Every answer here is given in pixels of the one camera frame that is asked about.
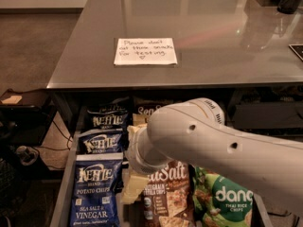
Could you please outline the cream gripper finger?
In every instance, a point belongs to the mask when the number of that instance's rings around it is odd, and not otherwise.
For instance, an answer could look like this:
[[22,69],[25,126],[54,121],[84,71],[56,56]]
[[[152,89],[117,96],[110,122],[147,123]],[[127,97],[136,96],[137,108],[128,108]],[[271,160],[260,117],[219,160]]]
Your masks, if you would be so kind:
[[148,175],[136,173],[130,167],[122,172],[123,189],[120,200],[124,204],[134,203],[148,184],[150,178]]

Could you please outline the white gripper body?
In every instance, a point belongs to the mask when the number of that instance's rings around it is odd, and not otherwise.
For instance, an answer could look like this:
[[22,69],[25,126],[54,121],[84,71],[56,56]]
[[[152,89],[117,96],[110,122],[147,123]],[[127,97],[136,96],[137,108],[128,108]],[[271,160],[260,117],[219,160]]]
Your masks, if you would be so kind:
[[129,146],[125,155],[135,172],[151,175],[170,162],[170,158],[162,154],[152,143],[146,124],[128,126],[127,131]]

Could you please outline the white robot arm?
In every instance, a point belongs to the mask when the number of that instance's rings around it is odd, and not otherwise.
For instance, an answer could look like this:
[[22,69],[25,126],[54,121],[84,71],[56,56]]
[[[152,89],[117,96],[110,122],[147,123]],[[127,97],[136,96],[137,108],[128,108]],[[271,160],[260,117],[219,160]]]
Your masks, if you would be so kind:
[[303,145],[229,128],[208,98],[159,108],[145,126],[130,131],[126,157],[145,175],[172,160],[204,167],[303,214]]

